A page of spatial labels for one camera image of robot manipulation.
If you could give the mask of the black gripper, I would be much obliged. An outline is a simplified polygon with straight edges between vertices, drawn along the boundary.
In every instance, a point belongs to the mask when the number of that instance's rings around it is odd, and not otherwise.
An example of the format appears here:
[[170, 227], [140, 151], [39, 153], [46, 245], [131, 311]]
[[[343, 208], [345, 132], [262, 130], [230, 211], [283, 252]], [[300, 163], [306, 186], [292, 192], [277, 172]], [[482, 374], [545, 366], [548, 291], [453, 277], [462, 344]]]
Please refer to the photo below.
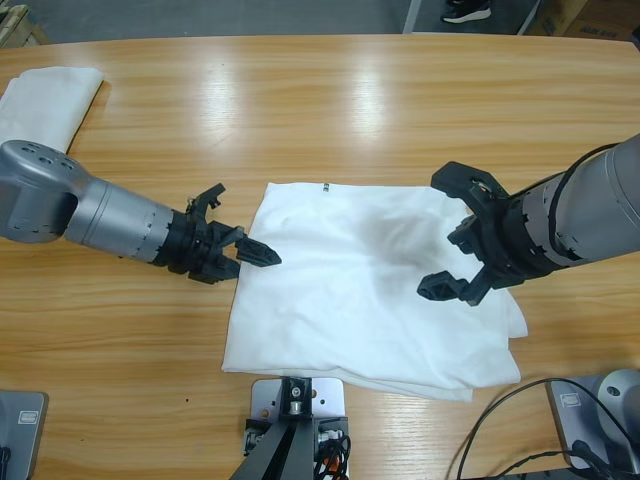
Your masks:
[[236, 259], [256, 267], [279, 265], [278, 253], [265, 243], [250, 238], [240, 226], [230, 227], [217, 221], [206, 223], [203, 214], [173, 211], [164, 243], [158, 248], [153, 264], [166, 267], [205, 284], [238, 277], [240, 264], [223, 254], [230, 244], [236, 248]]
[[477, 306], [490, 289], [515, 286], [545, 277], [556, 270], [546, 251], [529, 235], [524, 196], [487, 200], [473, 205], [470, 215], [448, 236], [465, 255], [482, 263], [471, 280], [456, 279], [449, 271], [425, 276], [417, 293], [430, 301], [460, 300]]

